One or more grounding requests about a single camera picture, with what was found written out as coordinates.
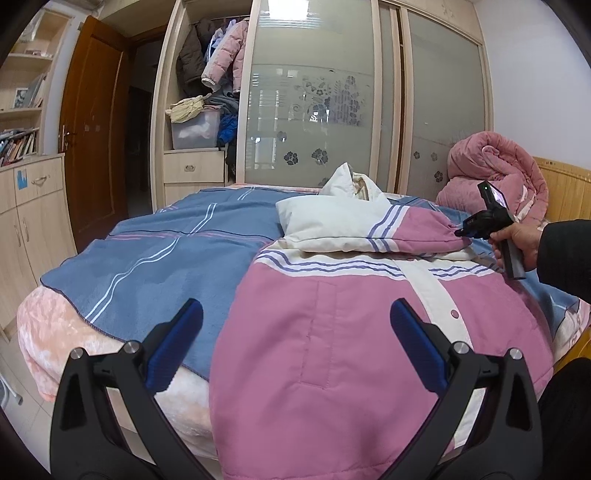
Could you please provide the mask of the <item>dark sleeved right forearm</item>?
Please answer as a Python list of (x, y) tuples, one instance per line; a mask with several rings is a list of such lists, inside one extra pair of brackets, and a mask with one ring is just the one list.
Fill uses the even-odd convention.
[(541, 283), (589, 303), (591, 300), (591, 221), (548, 224), (542, 232), (537, 258)]

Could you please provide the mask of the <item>person's right hand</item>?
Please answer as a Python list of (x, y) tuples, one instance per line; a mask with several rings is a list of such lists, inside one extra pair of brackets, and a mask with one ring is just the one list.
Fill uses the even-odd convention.
[(507, 228), (494, 232), (489, 238), (493, 248), (497, 264), (503, 268), (504, 260), (500, 244), (505, 240), (511, 240), (523, 254), (523, 266), (525, 271), (537, 268), (537, 259), (542, 231), (536, 227), (514, 223)]

